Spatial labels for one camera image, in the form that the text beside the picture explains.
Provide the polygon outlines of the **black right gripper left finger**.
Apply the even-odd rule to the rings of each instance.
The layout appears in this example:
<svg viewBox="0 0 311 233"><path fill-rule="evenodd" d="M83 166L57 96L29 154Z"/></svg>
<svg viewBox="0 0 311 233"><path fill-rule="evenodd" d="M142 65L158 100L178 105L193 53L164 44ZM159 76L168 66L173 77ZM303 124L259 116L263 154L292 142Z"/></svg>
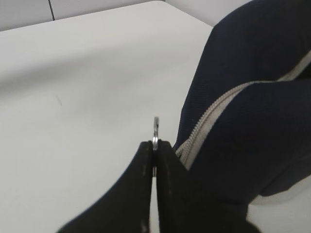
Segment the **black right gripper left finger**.
<svg viewBox="0 0 311 233"><path fill-rule="evenodd" d="M138 150L117 182L60 233L148 233L153 174L151 141Z"/></svg>

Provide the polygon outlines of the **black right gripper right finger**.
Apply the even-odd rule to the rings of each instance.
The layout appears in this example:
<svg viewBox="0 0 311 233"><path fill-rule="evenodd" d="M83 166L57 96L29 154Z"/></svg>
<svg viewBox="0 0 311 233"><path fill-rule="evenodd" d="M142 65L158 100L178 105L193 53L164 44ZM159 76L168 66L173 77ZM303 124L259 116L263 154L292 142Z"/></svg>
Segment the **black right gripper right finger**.
<svg viewBox="0 0 311 233"><path fill-rule="evenodd" d="M259 232L253 224L217 202L194 181L169 142L159 140L155 159L160 232Z"/></svg>

